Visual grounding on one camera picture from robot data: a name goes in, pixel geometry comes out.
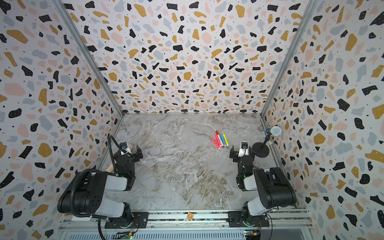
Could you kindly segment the yellow highlighter pen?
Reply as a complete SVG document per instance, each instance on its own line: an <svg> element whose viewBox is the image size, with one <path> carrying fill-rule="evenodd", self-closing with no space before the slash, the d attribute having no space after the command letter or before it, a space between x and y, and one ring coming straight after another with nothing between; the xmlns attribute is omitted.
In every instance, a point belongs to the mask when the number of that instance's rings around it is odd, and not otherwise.
<svg viewBox="0 0 384 240"><path fill-rule="evenodd" d="M223 134L223 138L224 138L224 141L225 141L226 146L229 146L229 143L228 143L228 140L227 140L227 137L226 137L225 134Z"/></svg>

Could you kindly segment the pink highlighter pen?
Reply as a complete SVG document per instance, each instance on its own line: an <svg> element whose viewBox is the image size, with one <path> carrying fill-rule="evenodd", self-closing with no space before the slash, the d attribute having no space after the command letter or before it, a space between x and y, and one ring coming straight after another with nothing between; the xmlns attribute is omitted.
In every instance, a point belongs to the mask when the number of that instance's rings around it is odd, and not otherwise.
<svg viewBox="0 0 384 240"><path fill-rule="evenodd" d="M212 137L212 141L215 144L215 146L217 147L217 149L220 149L220 145L217 143L217 141L213 137Z"/></svg>
<svg viewBox="0 0 384 240"><path fill-rule="evenodd" d="M217 143L220 145L220 147L222 146L222 144L221 144L221 140L220 140L220 137L219 137L219 135L216 135L216 141L217 141Z"/></svg>

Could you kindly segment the blue highlighter pen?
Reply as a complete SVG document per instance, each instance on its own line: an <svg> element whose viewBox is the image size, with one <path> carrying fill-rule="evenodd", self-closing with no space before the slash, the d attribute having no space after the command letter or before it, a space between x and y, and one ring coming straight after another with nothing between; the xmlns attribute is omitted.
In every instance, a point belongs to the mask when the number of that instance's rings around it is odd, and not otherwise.
<svg viewBox="0 0 384 240"><path fill-rule="evenodd" d="M221 138L221 142L222 142L223 146L225 147L226 141L225 141L224 136L222 134L220 134L220 138Z"/></svg>

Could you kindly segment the white marker pen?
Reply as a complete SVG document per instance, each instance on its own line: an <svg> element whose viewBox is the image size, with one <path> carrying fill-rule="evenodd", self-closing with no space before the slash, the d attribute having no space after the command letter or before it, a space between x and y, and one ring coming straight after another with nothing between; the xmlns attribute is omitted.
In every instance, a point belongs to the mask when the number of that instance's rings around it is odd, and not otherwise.
<svg viewBox="0 0 384 240"><path fill-rule="evenodd" d="M217 138L217 141L218 141L218 144L220 145L220 147L223 148L225 145L223 144L223 141L222 141L221 136L220 136L218 131L216 131L216 138Z"/></svg>

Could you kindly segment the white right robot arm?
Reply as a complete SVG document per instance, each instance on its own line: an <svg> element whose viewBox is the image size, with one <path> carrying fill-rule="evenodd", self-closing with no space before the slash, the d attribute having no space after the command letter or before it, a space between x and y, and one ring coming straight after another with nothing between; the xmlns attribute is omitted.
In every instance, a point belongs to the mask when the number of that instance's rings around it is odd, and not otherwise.
<svg viewBox="0 0 384 240"><path fill-rule="evenodd" d="M254 166L256 152L242 142L238 151L230 150L230 159L237 163L237 186L243 192L257 191L258 196L244 204L241 216L250 222L274 208L294 206L297 197L287 177L279 167L264 170Z"/></svg>

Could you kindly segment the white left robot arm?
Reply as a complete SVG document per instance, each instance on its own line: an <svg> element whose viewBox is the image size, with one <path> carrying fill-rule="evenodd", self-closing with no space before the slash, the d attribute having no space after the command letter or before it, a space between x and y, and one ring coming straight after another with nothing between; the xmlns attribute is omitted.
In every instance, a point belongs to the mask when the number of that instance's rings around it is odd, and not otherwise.
<svg viewBox="0 0 384 240"><path fill-rule="evenodd" d="M63 214L72 214L76 218L96 218L133 220L128 203L116 202L105 197L105 192L130 191L136 180L135 163L143 158L142 150L136 146L131 152L126 143L123 151L116 152L113 157L117 173L86 169L76 174L74 179L60 197L57 209Z"/></svg>

